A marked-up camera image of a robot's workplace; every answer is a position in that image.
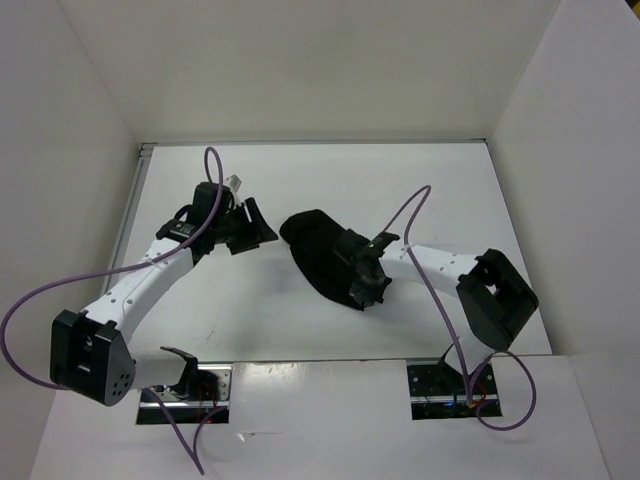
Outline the black skirt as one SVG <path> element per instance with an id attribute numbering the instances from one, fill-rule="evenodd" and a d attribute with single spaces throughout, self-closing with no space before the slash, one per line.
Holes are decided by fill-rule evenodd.
<path id="1" fill-rule="evenodd" d="M 363 311 L 351 296 L 354 270 L 334 252 L 345 229 L 322 210 L 303 211 L 289 217 L 280 227 L 297 267 L 324 298 Z"/>

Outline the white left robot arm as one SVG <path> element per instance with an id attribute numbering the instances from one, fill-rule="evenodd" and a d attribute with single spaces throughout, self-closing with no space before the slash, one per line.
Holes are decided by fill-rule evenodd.
<path id="1" fill-rule="evenodd" d="M 190 204 L 163 225 L 139 270 L 124 275 L 80 312 L 64 310 L 54 319 L 50 378 L 60 387 L 105 406 L 132 389 L 164 386 L 176 399 L 192 397 L 204 376 L 198 359 L 176 347 L 133 357 L 135 330 L 165 293 L 224 244 L 233 255 L 277 240 L 254 198 L 240 199 L 240 179 L 200 183 Z"/>

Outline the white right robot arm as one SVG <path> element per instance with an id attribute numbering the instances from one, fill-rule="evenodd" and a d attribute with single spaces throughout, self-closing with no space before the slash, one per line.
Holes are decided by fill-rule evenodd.
<path id="1" fill-rule="evenodd" d="M 368 240 L 349 229 L 334 252 L 354 272 L 349 296 L 359 307 L 380 303 L 393 281 L 428 282 L 460 302 L 468 327 L 455 335 L 438 369 L 440 385 L 450 393 L 470 385 L 489 355 L 509 350 L 539 307 L 527 281 L 499 250 L 458 254 L 407 245 L 386 232 Z"/>

